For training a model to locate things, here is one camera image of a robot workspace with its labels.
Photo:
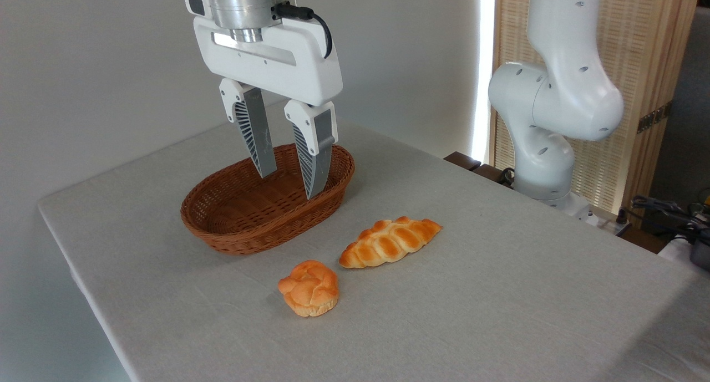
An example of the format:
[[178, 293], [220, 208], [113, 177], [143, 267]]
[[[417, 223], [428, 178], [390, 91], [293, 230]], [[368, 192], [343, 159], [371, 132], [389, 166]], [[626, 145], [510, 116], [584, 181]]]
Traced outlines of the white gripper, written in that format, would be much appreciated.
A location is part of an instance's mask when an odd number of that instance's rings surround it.
[[322, 26], [286, 19], [263, 29], [258, 43], [239, 43], [204, 17], [194, 18], [194, 31], [206, 66], [224, 77], [220, 94], [226, 117], [238, 127], [261, 178], [277, 170], [261, 89], [291, 99], [284, 111], [292, 124], [305, 195], [309, 200], [319, 195], [329, 175], [332, 145], [339, 140], [334, 104], [328, 101], [344, 86], [336, 49], [324, 56]]

